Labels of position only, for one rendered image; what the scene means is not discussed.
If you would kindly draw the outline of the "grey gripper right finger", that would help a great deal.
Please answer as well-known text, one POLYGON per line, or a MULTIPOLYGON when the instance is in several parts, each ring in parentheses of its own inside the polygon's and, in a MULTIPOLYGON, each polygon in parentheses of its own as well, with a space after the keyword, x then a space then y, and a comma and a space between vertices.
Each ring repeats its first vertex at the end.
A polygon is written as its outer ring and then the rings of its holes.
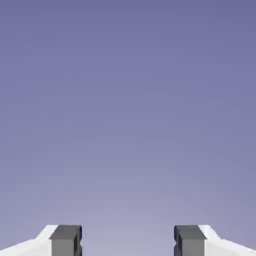
POLYGON ((174 226, 173 256, 256 256, 256 249, 222 239, 208 224, 174 226))

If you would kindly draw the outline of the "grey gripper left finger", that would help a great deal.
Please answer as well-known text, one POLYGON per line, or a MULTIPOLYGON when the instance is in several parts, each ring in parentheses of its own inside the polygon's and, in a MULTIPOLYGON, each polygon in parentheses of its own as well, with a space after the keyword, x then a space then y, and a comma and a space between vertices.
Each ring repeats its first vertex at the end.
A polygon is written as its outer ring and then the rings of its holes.
POLYGON ((0 250, 0 256, 83 256, 83 228, 73 224, 48 224, 33 239, 0 250))

